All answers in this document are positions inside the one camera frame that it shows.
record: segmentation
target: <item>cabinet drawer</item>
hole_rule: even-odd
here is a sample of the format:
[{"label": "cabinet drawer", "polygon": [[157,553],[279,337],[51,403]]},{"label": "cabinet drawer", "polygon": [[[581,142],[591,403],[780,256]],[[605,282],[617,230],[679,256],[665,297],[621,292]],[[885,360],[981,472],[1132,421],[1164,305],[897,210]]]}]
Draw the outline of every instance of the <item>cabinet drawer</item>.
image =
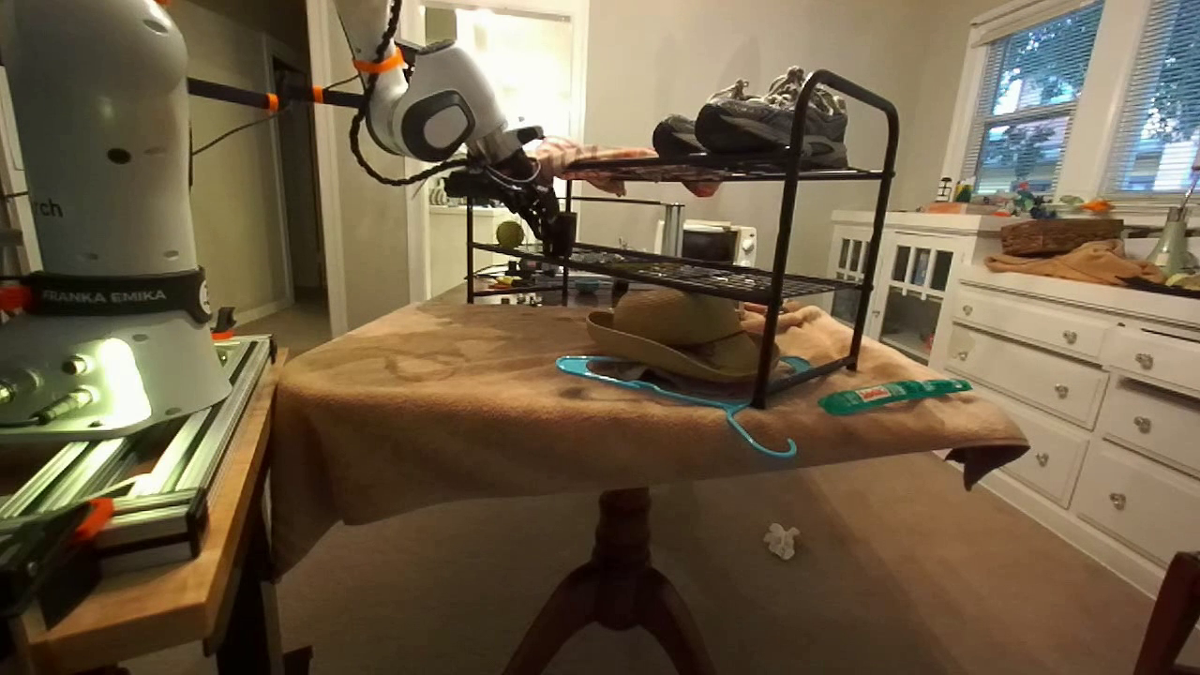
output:
[{"label": "cabinet drawer", "polygon": [[1200,482],[1110,441],[1082,456],[1077,512],[1160,566],[1200,548]]},{"label": "cabinet drawer", "polygon": [[1096,425],[1099,398],[1105,386],[1105,376],[1099,368],[976,330],[960,330],[951,362],[969,380],[977,380],[1016,400],[1027,400],[1081,426]]},{"label": "cabinet drawer", "polygon": [[1099,360],[1110,323],[1061,307],[1001,292],[965,290],[955,300],[955,323],[987,333],[1005,333],[1040,348],[1055,348],[1077,360]]},{"label": "cabinet drawer", "polygon": [[1099,426],[1105,440],[1200,477],[1200,400],[1121,380]]},{"label": "cabinet drawer", "polygon": [[1010,462],[1005,472],[1016,477],[1025,487],[1040,490],[1042,498],[1056,505],[1074,505],[1089,435],[1014,398],[987,395],[987,391],[981,398],[1005,408],[1016,421],[1016,426],[1027,435],[1027,452]]},{"label": "cabinet drawer", "polygon": [[1144,382],[1200,398],[1200,337],[1121,326],[1110,333],[1102,360]]}]

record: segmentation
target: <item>black shoe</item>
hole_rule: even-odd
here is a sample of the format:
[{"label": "black shoe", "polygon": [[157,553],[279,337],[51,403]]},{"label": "black shoe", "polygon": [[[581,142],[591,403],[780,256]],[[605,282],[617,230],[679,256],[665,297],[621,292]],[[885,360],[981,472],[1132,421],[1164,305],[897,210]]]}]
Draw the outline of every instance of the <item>black shoe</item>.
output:
[{"label": "black shoe", "polygon": [[[727,95],[716,95],[696,113],[696,140],[707,152],[780,152],[792,150],[795,103],[806,87],[806,72],[792,67],[764,95],[750,95],[740,78]],[[804,116],[804,162],[849,166],[842,150],[849,113],[829,88],[812,88]]]},{"label": "black shoe", "polygon": [[651,126],[651,150],[659,158],[705,158],[705,142],[696,140],[696,122],[687,116],[667,116]]}]

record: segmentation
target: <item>wire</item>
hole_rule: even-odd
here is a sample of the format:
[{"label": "wire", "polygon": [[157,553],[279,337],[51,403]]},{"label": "wire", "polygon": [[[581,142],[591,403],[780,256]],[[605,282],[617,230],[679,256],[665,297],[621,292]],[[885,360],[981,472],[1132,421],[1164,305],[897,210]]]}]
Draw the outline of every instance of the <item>wire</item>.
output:
[{"label": "wire", "polygon": [[[405,8],[405,0],[394,0],[394,3],[391,3],[385,30],[381,30],[381,38],[380,38],[380,46],[374,46],[374,63],[380,63],[380,58],[385,55],[385,47],[394,46],[394,35],[399,35],[399,27],[401,27],[401,8]],[[364,120],[367,120],[367,108],[371,108],[371,98],[374,98],[374,81],[380,81],[380,75],[367,75],[367,81],[364,81],[364,101],[361,101],[357,116],[350,120],[350,150],[352,150],[352,158],[361,162],[361,167],[364,167],[371,181],[391,183],[391,186],[409,186],[409,183],[420,183],[420,181],[427,181],[427,175],[437,175],[437,172],[449,172],[449,167],[457,167],[457,166],[469,166],[469,162],[437,162],[437,166],[432,166],[432,167],[422,167],[422,172],[414,172],[414,175],[381,175],[381,172],[367,162],[367,152],[364,152],[364,147],[361,147],[361,140],[364,140]]]},{"label": "wire", "polygon": [[209,142],[194,147],[194,150],[192,150],[192,158],[200,158],[200,152],[206,152],[206,150],[212,150],[212,147],[227,142],[227,140],[234,140],[234,135],[240,135],[240,132],[252,132],[252,126],[257,126],[257,122],[269,122],[269,120],[274,120],[274,116],[257,116],[257,120],[237,122],[237,126],[222,132],[219,140],[209,140]]}]

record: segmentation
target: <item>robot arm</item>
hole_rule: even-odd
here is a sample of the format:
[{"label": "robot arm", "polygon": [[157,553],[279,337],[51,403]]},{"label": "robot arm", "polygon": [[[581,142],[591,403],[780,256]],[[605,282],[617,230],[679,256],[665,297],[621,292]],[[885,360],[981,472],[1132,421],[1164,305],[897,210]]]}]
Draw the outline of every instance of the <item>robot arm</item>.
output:
[{"label": "robot arm", "polygon": [[487,78],[454,46],[454,8],[336,0],[336,18],[364,78],[361,122],[367,122],[374,147],[420,162],[466,152],[469,181],[449,181],[449,186],[471,197],[499,197],[541,240],[562,237],[550,181],[520,150],[541,132],[505,126]]}]

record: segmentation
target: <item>white cabinet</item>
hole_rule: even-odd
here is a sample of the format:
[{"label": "white cabinet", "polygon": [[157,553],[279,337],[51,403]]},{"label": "white cabinet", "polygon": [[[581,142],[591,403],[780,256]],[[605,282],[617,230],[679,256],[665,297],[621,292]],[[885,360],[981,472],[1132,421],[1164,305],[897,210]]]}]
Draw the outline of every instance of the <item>white cabinet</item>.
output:
[{"label": "white cabinet", "polygon": [[932,368],[1031,440],[987,487],[1152,596],[1200,550],[1200,305],[987,268],[947,297]]},{"label": "white cabinet", "polygon": [[[1005,218],[977,212],[885,212],[866,307],[866,333],[930,360],[955,268],[996,250]],[[864,282],[871,248],[866,210],[834,210],[834,272]],[[834,300],[834,313],[854,320],[854,297]]]}]

